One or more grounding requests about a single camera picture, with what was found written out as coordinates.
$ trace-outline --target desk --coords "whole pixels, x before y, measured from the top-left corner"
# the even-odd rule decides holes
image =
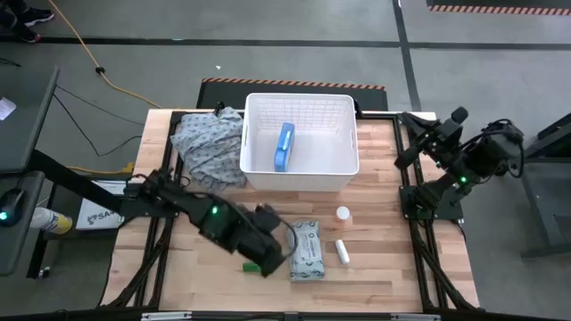
[[[149,174],[161,166],[171,113],[149,111],[135,173]],[[172,232],[160,309],[421,311],[409,225],[401,217],[401,176],[393,165],[393,125],[384,120],[360,120],[357,127],[360,172],[340,193],[257,192],[251,187],[224,192],[228,199],[248,207],[257,202],[271,203],[290,222],[318,219],[326,266],[323,280],[290,283],[287,264],[266,279],[246,274],[242,272],[242,256],[230,255],[202,238],[182,216],[176,219]],[[429,159],[421,163],[426,179],[441,175]],[[333,221],[335,209],[341,205],[352,211],[351,227],[341,228]],[[148,218],[136,218],[119,231],[103,304],[115,299],[137,271],[148,226]],[[465,298],[477,306],[462,234],[449,222],[435,222],[434,230],[443,270]],[[284,229],[277,230],[275,236],[286,243]],[[350,254],[348,266],[337,257],[337,239],[344,240]],[[153,276],[151,273],[147,285],[153,284]],[[432,274],[426,276],[434,294]]]

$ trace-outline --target concrete floor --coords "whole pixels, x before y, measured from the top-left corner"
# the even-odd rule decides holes
[[[31,4],[45,6],[44,1]],[[398,41],[391,0],[59,0],[78,32],[90,37]],[[571,42],[571,18],[432,13],[401,0],[411,42],[557,44]],[[62,20],[38,26],[44,36],[71,35]],[[385,85],[392,111],[409,111],[399,48],[91,45],[118,85],[165,107],[193,108],[205,77],[299,79]],[[459,105],[470,116],[465,136],[510,118],[533,136],[569,113],[568,51],[411,50],[423,111],[446,118]],[[57,64],[59,85],[88,101],[143,122],[149,108],[111,90],[78,45],[0,45],[0,57],[24,67]],[[56,91],[100,151],[142,128],[111,118]],[[66,165],[114,170],[134,161],[137,143],[97,158],[56,101],[39,141]],[[522,261],[541,244],[521,183],[492,179],[463,202],[468,252],[483,308],[571,319],[571,256]],[[0,279],[0,315],[94,307],[103,289],[112,239],[59,244],[53,275],[35,282]]]

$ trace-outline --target electrical cord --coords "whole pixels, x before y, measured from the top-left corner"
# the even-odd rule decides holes
[[[113,116],[113,117],[116,117],[116,118],[118,118],[118,119],[123,119],[123,120],[125,120],[125,121],[127,121],[127,122],[130,122],[130,123],[132,123],[132,124],[137,124],[137,125],[140,125],[140,126],[144,126],[144,125],[145,125],[144,123],[140,123],[140,122],[137,122],[137,121],[134,121],[134,120],[131,120],[131,119],[126,119],[126,118],[121,117],[121,116],[119,116],[119,115],[117,115],[117,114],[114,114],[114,113],[112,113],[112,112],[110,112],[110,111],[107,111],[107,110],[105,110],[105,109],[103,109],[103,108],[97,106],[96,104],[91,103],[91,102],[89,102],[89,101],[87,101],[87,100],[85,100],[85,99],[79,97],[78,95],[73,94],[71,91],[69,91],[69,90],[63,88],[63,87],[60,86],[60,85],[55,85],[55,86],[58,87],[60,90],[62,90],[62,91],[64,91],[64,92],[68,93],[69,95],[71,95],[71,96],[73,96],[73,97],[79,99],[81,102],[86,103],[86,104],[88,104],[88,105],[90,105],[90,106],[96,108],[96,109],[99,110],[99,111],[102,111],[102,112],[104,112],[104,113],[106,113],[106,114],[109,114],[109,115],[111,115],[111,116]]]
[[[466,233],[464,232],[464,227],[462,227],[462,225],[458,222],[457,219],[451,219],[450,222],[452,222],[453,225],[457,226],[460,229],[460,232],[462,233],[462,236],[464,237],[464,243],[466,242]]]
[[[190,178],[188,178],[188,177],[181,177],[180,179],[183,179],[183,178],[186,179],[186,181],[187,181],[188,183],[186,183],[186,184],[180,183],[180,184],[182,185],[183,188],[189,187],[189,186],[190,186]]]
[[[294,255],[295,251],[297,250],[297,244],[299,242],[299,240],[297,239],[297,233],[294,230],[294,227],[289,224],[288,222],[286,222],[283,218],[281,218],[280,216],[277,216],[277,218],[282,221],[282,223],[284,223],[285,226],[287,226],[287,228],[289,228],[290,231],[292,231],[292,235],[294,235],[294,247],[289,251],[289,253],[286,254],[285,258],[289,258],[292,255]]]
[[[81,43],[81,45],[83,45],[83,48],[86,50],[87,54],[89,55],[89,57],[91,57],[91,60],[93,61],[93,63],[95,64],[96,68],[95,71],[101,75],[101,77],[103,77],[103,79],[105,80],[105,82],[107,83],[107,85],[109,85],[111,88],[118,90],[124,94],[127,95],[132,95],[135,98],[138,98],[140,100],[143,100],[149,104],[151,104],[152,106],[161,109],[162,107],[158,104],[155,103],[154,101],[143,97],[142,95],[138,95],[135,94],[131,91],[128,91],[127,89],[121,88],[119,86],[115,86],[108,78],[107,76],[105,76],[105,68],[101,67],[101,65],[99,64],[99,62],[97,62],[97,59],[93,56],[93,54],[91,53],[91,51],[89,50],[89,48],[87,48],[87,45],[83,42],[83,39],[81,38],[81,36],[79,35],[79,33],[75,30],[75,28],[73,28],[73,25],[71,25],[71,22],[68,21],[68,19],[65,17],[65,15],[62,13],[62,11],[60,10],[60,8],[57,7],[57,5],[55,5],[54,1],[52,0],[47,0],[52,7],[57,11],[57,13],[60,15],[60,17],[62,17],[62,19],[65,21],[65,23],[70,27],[71,31],[73,31],[73,33],[75,34],[75,37],[79,40],[79,42]]]
[[[68,169],[77,170],[85,173],[91,174],[100,174],[100,175],[116,175],[116,174],[128,174],[132,173],[133,169],[135,168],[135,163],[130,162],[127,164],[126,167],[122,168],[121,170],[114,170],[114,171],[104,171],[104,170],[94,170],[94,169],[85,169],[79,166],[67,166]]]
[[[465,149],[467,146],[469,146],[472,143],[475,143],[477,140],[479,140],[480,138],[484,138],[484,137],[488,137],[488,136],[493,136],[493,135],[499,135],[499,134],[512,134],[511,132],[509,132],[508,130],[493,130],[493,131],[489,131],[489,132],[483,132],[482,134],[478,134],[470,139],[468,139],[467,142],[465,142],[464,144],[462,144],[460,146],[460,150]]]
[[[71,115],[70,111],[67,109],[67,107],[65,107],[65,105],[62,103],[62,101],[60,100],[60,98],[58,98],[58,96],[56,94],[54,94],[54,98],[55,100],[58,101],[58,103],[60,103],[60,105],[62,106],[62,108],[65,110],[65,112],[68,114],[68,116],[70,116],[71,121],[73,121],[73,123],[75,124],[76,128],[78,128],[79,132],[81,133],[81,135],[86,138],[86,140],[89,142],[89,144],[91,145],[91,147],[93,148],[93,150],[95,151],[95,154],[97,154],[98,157],[103,157],[103,156],[107,156],[109,154],[111,154],[112,152],[117,151],[118,149],[120,149],[122,146],[124,146],[125,144],[127,144],[128,142],[132,141],[133,139],[137,139],[137,138],[141,138],[141,136],[132,136],[129,139],[127,139],[126,141],[124,141],[123,143],[119,144],[117,147],[111,149],[108,152],[104,152],[104,153],[99,153],[99,151],[97,151],[97,148],[95,148],[95,145],[93,144],[93,142],[91,141],[91,139],[89,139],[89,137],[86,135],[86,133],[83,131],[83,129],[81,129],[81,126],[78,124],[78,122],[73,118],[73,116]]]
[[[8,65],[8,66],[21,67],[21,65],[19,63],[13,62],[13,61],[5,59],[5,58],[0,58],[0,64]]]

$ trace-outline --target blue sponge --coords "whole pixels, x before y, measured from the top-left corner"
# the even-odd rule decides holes
[[[294,147],[295,125],[285,122],[282,132],[277,140],[276,155],[274,156],[274,168],[276,172],[287,172],[287,164]]]

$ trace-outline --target hazard tape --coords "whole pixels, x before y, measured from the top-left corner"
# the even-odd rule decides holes
[[[256,85],[286,85],[286,86],[320,86],[334,88],[358,88],[385,90],[385,86],[339,84],[320,81],[296,81],[296,80],[263,80],[263,79],[240,79],[240,78],[203,78],[203,83],[233,83],[233,84],[256,84]]]
[[[463,12],[463,13],[506,13],[506,14],[539,14],[568,16],[571,10],[563,8],[524,8],[478,5],[429,5],[431,12]]]

